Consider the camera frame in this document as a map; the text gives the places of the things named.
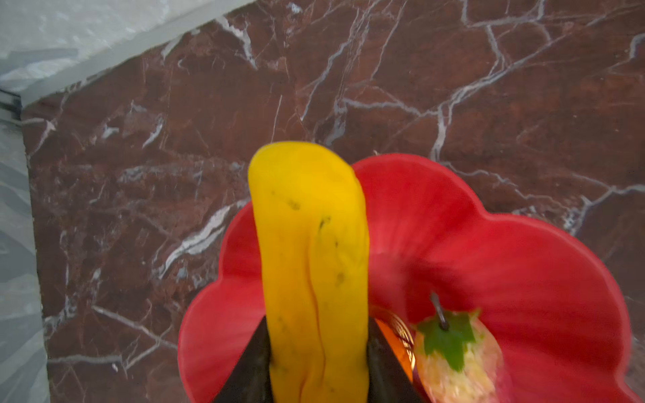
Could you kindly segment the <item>small orange fake fruit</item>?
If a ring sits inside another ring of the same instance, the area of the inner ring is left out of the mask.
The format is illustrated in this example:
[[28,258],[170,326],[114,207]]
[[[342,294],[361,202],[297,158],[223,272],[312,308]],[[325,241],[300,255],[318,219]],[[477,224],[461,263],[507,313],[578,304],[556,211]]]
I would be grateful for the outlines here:
[[376,318],[376,323],[386,338],[389,346],[403,368],[406,376],[413,382],[413,371],[416,359],[413,354],[413,336],[398,317],[389,319]]

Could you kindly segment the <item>pink fake strawberry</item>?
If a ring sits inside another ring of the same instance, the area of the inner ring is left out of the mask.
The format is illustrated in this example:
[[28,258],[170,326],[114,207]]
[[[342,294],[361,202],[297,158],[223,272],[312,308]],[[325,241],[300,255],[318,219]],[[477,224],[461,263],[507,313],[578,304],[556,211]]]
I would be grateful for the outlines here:
[[454,312],[430,301],[435,314],[414,326],[418,378],[433,402],[510,402],[500,345],[478,310]]

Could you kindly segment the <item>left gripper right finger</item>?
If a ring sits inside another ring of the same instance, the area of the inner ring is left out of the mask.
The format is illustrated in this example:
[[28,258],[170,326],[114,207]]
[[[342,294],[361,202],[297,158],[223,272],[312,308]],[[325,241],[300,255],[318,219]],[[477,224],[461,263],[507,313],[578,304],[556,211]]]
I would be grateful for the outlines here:
[[369,320],[367,342],[369,403],[423,403],[423,398],[408,379],[376,320]]

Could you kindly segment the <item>yellow fake banana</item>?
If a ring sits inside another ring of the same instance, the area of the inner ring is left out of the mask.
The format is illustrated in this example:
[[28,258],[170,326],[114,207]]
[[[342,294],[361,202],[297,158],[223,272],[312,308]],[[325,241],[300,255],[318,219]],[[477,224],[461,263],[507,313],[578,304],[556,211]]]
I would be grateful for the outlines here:
[[353,168],[280,142],[253,156],[249,185],[275,401],[367,401],[370,236]]

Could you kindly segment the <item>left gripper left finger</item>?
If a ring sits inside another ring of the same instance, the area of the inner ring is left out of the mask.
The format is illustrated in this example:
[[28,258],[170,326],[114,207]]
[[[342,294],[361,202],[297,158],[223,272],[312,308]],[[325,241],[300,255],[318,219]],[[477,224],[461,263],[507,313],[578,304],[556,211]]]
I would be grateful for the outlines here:
[[263,317],[213,403],[273,402],[270,358],[270,337],[266,317]]

